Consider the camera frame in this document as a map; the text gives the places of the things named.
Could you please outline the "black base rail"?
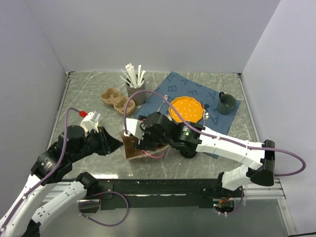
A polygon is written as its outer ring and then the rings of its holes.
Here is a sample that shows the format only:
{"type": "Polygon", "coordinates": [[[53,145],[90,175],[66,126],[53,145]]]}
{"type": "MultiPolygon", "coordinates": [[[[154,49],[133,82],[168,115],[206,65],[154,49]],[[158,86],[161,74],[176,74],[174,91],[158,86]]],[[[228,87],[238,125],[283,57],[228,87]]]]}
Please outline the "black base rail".
{"type": "Polygon", "coordinates": [[[239,202],[248,200],[285,199],[276,180],[271,187],[248,184],[236,191],[216,191],[215,179],[100,179],[94,200],[101,202],[102,210],[151,207],[212,208],[214,202],[224,200],[239,202]]]}

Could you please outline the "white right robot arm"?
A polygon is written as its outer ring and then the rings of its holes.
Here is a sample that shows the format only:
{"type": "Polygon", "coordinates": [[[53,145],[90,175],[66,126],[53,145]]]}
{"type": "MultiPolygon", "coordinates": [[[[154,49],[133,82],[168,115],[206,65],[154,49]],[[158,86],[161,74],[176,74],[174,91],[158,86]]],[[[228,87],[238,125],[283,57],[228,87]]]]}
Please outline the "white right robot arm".
{"type": "Polygon", "coordinates": [[[275,158],[265,151],[268,142],[240,140],[189,121],[175,123],[159,112],[150,114],[144,121],[127,122],[127,130],[145,142],[169,145],[187,158],[208,153],[239,162],[239,167],[218,177],[216,192],[222,197],[250,183],[274,185],[275,158]]]}

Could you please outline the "dark green mug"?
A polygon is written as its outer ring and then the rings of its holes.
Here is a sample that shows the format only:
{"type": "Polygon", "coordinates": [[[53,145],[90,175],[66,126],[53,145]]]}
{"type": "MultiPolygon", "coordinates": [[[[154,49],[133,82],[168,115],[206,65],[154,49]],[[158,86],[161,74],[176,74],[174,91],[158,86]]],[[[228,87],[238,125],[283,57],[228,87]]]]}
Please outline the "dark green mug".
{"type": "Polygon", "coordinates": [[[222,115],[228,115],[236,106],[237,100],[234,96],[224,92],[219,93],[217,111],[222,115]]]}

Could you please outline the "silver fork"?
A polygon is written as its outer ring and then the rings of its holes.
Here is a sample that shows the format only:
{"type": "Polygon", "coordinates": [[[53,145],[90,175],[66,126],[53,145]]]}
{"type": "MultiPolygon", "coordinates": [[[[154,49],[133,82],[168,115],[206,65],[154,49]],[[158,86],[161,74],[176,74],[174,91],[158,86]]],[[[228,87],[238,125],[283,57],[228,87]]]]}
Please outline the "silver fork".
{"type": "Polygon", "coordinates": [[[160,112],[161,108],[163,107],[163,105],[165,104],[165,102],[168,100],[168,95],[165,95],[163,100],[162,100],[162,104],[160,105],[160,107],[158,108],[158,112],[160,112]]]}

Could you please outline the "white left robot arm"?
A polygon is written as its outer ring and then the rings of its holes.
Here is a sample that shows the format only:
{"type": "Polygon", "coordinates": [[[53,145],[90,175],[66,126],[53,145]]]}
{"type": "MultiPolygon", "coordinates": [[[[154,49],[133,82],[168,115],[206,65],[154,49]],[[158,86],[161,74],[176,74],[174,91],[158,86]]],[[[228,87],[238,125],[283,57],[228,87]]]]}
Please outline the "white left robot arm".
{"type": "Polygon", "coordinates": [[[38,156],[23,190],[1,218],[1,236],[20,237],[26,232],[43,199],[72,170],[74,162],[94,153],[109,155],[121,146],[102,126],[89,132],[79,125],[65,128],[57,142],[38,156]]]}

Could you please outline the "blue letter-print cloth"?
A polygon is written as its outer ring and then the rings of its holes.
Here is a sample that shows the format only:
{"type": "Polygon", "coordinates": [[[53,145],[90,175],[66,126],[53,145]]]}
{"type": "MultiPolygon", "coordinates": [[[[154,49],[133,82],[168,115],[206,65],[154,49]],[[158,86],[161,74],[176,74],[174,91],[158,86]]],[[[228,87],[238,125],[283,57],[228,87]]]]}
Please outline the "blue letter-print cloth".
{"type": "MultiPolygon", "coordinates": [[[[168,95],[169,102],[172,102],[177,97],[188,96],[195,98],[202,105],[207,104],[209,106],[207,108],[209,119],[205,122],[205,126],[221,134],[228,134],[240,106],[239,100],[236,99],[236,105],[229,114],[222,115],[217,111],[217,105],[220,101],[220,92],[212,88],[186,79],[176,72],[171,72],[162,82],[159,82],[156,89],[149,87],[149,82],[146,82],[146,89],[155,91],[161,96],[168,95]]],[[[134,115],[136,119],[138,119],[139,116],[147,117],[149,114],[157,111],[162,104],[162,99],[156,95],[146,93],[142,93],[142,95],[147,95],[148,98],[134,115]]]]}

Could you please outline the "orange dotted plate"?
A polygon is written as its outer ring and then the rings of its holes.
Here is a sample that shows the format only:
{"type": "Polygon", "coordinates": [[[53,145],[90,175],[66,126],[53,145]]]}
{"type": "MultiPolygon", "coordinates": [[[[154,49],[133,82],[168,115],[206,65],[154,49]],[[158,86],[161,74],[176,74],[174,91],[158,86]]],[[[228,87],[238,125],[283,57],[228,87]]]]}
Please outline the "orange dotted plate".
{"type": "Polygon", "coordinates": [[[185,121],[197,123],[202,119],[202,104],[193,97],[181,96],[171,102],[171,105],[185,121]]]}

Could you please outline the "silver spoon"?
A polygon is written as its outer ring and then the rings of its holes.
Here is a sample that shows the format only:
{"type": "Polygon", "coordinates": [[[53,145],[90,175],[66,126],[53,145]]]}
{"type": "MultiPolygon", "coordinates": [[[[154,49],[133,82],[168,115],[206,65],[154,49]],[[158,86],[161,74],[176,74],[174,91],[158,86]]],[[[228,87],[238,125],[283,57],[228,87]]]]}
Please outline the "silver spoon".
{"type": "Polygon", "coordinates": [[[203,121],[207,121],[208,118],[209,118],[209,113],[208,113],[207,110],[204,109],[204,110],[203,110],[202,119],[203,119],[203,121]]]}

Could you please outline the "grey utensil holder cup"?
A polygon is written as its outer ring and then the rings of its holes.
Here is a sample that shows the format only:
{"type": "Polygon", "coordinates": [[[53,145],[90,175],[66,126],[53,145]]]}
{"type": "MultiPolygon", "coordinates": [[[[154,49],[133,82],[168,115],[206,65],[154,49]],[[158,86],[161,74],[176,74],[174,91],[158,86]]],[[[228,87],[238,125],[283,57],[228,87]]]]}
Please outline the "grey utensil holder cup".
{"type": "MultiPolygon", "coordinates": [[[[132,96],[133,94],[135,94],[138,91],[142,91],[142,90],[146,89],[144,79],[142,79],[140,86],[136,87],[136,88],[134,88],[132,86],[132,83],[128,79],[127,79],[127,82],[125,84],[126,84],[126,90],[127,90],[128,97],[132,96]]],[[[138,93],[138,94],[133,96],[132,100],[135,102],[136,106],[141,106],[147,100],[146,93],[145,92],[138,93]]]]}

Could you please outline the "black lid stack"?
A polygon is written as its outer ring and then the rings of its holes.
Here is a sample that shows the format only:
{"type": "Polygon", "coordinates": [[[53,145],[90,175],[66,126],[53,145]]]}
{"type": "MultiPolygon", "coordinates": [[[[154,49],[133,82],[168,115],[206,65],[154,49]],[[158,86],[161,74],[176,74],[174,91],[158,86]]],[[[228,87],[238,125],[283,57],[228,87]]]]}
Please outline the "black lid stack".
{"type": "Polygon", "coordinates": [[[197,152],[194,150],[182,150],[180,151],[181,156],[183,156],[184,158],[194,158],[197,155],[197,152]]]}

